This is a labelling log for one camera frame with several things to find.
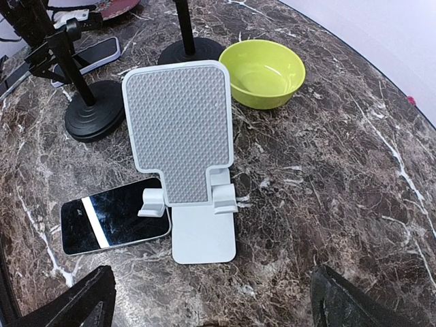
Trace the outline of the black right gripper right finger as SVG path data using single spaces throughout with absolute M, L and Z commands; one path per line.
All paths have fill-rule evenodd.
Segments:
M 311 273 L 315 326 L 396 326 L 396 314 L 378 304 L 327 265 Z

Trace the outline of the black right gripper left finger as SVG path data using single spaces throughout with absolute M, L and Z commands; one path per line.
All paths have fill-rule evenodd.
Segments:
M 43 307 L 8 326 L 111 326 L 116 282 L 110 266 L 98 266 Z

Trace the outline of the black phone grey edge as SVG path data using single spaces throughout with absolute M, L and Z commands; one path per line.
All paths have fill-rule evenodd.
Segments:
M 67 255 L 125 247 L 167 236 L 170 214 L 140 217 L 142 192 L 160 188 L 158 178 L 116 187 L 62 205 L 61 239 Z

